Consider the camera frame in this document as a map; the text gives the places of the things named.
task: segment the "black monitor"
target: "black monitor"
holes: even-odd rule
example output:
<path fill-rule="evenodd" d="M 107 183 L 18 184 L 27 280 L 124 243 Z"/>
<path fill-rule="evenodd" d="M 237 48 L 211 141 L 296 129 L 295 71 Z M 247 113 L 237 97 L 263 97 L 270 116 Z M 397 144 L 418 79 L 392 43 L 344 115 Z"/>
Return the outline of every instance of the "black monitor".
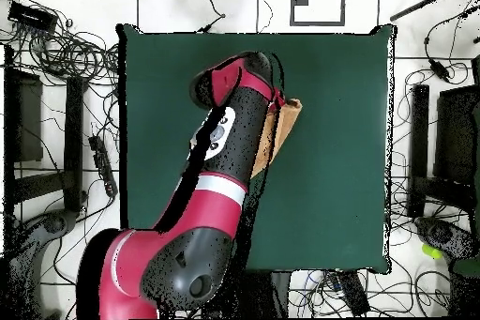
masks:
<path fill-rule="evenodd" d="M 477 85 L 441 92 L 437 102 L 434 176 L 473 185 L 477 134 L 473 108 L 479 101 L 480 87 Z"/>

